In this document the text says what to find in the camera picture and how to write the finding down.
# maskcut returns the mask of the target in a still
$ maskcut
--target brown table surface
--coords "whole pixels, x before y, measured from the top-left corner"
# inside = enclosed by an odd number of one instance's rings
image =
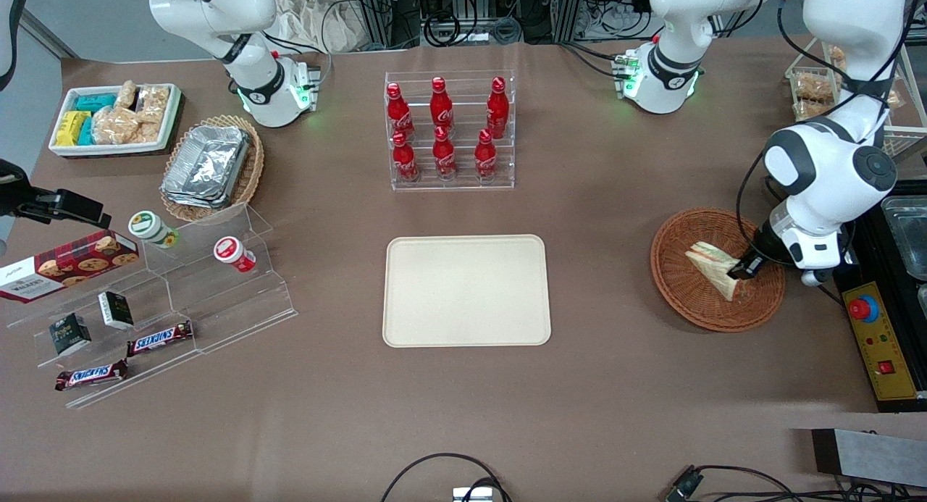
[[[267,163],[252,205],[275,227],[274,266],[299,315],[78,411],[37,373],[30,334],[0,330],[0,498],[377,500],[411,460],[454,451],[489,463],[516,500],[652,500],[689,463],[828,485],[809,428],[927,439],[924,414],[874,413],[843,311],[796,275],[779,313],[738,335],[689,325],[651,281],[663,220],[732,208],[758,149],[791,122],[781,79],[792,59],[778,39],[718,41],[689,102],[652,116],[554,46],[338,56],[318,112],[259,128]],[[501,67],[519,77],[516,189],[393,193],[384,72]],[[67,61],[63,72],[65,88],[176,83],[188,97],[182,131],[243,113],[219,62]],[[119,229],[162,209],[164,162],[43,152],[33,182],[100,199]],[[756,177],[744,213],[761,221],[769,209]],[[92,231],[20,220],[2,262]],[[549,343],[383,343],[391,239],[521,233],[547,248]],[[448,500],[479,476],[442,460],[391,499]],[[702,493],[712,488],[768,486],[716,473]]]

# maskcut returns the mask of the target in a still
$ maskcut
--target snickers bar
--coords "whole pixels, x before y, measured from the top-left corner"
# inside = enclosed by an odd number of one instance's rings
[[[142,351],[154,350],[172,341],[191,337],[193,337],[193,331],[190,328],[190,322],[184,321],[181,324],[168,328],[168,330],[162,330],[148,337],[142,337],[140,340],[130,340],[129,343],[127,343],[129,348],[125,356],[132,357],[135,354],[141,354]]]
[[[70,390],[87,384],[103,384],[114,380],[123,380],[129,376],[129,366],[125,359],[105,367],[86,369],[76,372],[61,372],[55,381],[55,389],[59,392]]]

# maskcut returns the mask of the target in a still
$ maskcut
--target round wicker basket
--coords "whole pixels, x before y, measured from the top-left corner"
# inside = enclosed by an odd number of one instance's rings
[[[255,191],[258,190],[258,181],[261,179],[261,171],[264,169],[264,145],[261,144],[261,138],[258,137],[258,132],[255,131],[254,126],[248,123],[248,120],[238,118],[238,116],[226,115],[202,120],[202,122],[199,122],[199,124],[194,127],[198,127],[199,125],[216,125],[218,127],[234,126],[248,131],[248,134],[251,135],[251,145],[248,146],[248,153],[246,153],[248,158],[245,159],[245,163],[241,167],[241,173],[239,173],[238,181],[235,183],[235,192],[232,194],[232,201],[229,202],[228,206],[231,207],[238,203],[251,201]],[[171,169],[173,162],[175,162],[177,151],[180,150],[183,140],[186,139],[186,136],[189,135],[194,127],[191,127],[188,132],[183,133],[183,136],[176,142],[175,148],[171,152],[171,158],[168,159],[167,167],[164,169],[165,175]],[[210,209],[208,207],[181,205],[170,201],[164,193],[162,193],[162,201],[164,202],[164,207],[168,209],[168,212],[171,212],[173,217],[189,222],[203,219],[213,214],[213,212],[221,211],[221,209]]]
[[[756,225],[744,221],[747,235]],[[688,209],[666,220],[650,250],[653,281],[666,301],[680,315],[706,330],[742,332],[767,322],[779,309],[785,295],[785,271],[777,264],[765,265],[759,275],[739,285],[734,301],[726,301],[707,278],[695,268],[686,251],[705,241],[739,257],[747,242],[737,228],[737,217],[722,209]]]

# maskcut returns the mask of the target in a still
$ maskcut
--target red switch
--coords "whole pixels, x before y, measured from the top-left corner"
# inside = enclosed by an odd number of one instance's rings
[[[855,300],[850,301],[849,310],[850,310],[850,316],[860,321],[864,320],[865,318],[868,317],[869,314],[872,313],[872,308],[870,307],[870,304],[868,304],[866,300],[862,300],[861,298],[855,298]]]
[[[878,361],[878,373],[882,375],[894,373],[894,364],[892,364],[892,361]]]

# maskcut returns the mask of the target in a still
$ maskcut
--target coca-cola bottle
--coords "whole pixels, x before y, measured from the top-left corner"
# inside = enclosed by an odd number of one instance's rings
[[[447,127],[435,127],[435,144],[431,147],[431,152],[435,155],[437,177],[444,181],[454,179],[457,175],[457,161],[454,161],[454,145],[448,140]]]
[[[444,127],[448,130],[448,138],[453,138],[454,133],[454,106],[450,102],[445,89],[447,84],[440,76],[431,79],[431,121],[435,126]]]
[[[474,151],[474,158],[477,159],[477,176],[481,183],[491,182],[496,178],[496,146],[492,144],[489,128],[479,132],[479,143]]]
[[[387,97],[390,97],[390,103],[387,104],[387,116],[390,117],[390,126],[393,132],[401,131],[406,133],[406,140],[411,140],[415,136],[415,127],[411,123],[411,110],[403,98],[403,92],[400,90],[400,84],[387,84]]]
[[[406,143],[403,131],[393,133],[393,164],[396,165],[398,179],[404,182],[417,182],[421,177],[415,164],[415,151]]]
[[[490,101],[486,103],[486,126],[492,137],[499,139],[506,135],[506,123],[509,120],[509,99],[506,96],[506,79],[497,76],[492,79]]]

